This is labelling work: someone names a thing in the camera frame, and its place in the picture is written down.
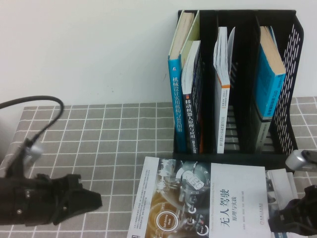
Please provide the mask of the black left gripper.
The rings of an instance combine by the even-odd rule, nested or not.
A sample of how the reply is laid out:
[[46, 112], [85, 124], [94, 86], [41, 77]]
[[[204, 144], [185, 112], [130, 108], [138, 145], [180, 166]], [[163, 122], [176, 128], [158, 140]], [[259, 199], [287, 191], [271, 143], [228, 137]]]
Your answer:
[[59, 223], [102, 207], [101, 195], [82, 188], [80, 175], [52, 179], [0, 179], [0, 224], [37, 226]]

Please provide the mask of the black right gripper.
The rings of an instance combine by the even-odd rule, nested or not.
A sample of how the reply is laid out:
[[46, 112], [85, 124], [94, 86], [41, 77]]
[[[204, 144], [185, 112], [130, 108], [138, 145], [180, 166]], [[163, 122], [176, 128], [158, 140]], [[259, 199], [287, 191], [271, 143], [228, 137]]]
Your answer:
[[268, 224], [272, 232], [303, 236], [317, 234], [317, 186], [308, 186], [304, 191], [303, 198], [291, 200], [284, 209], [269, 218]]

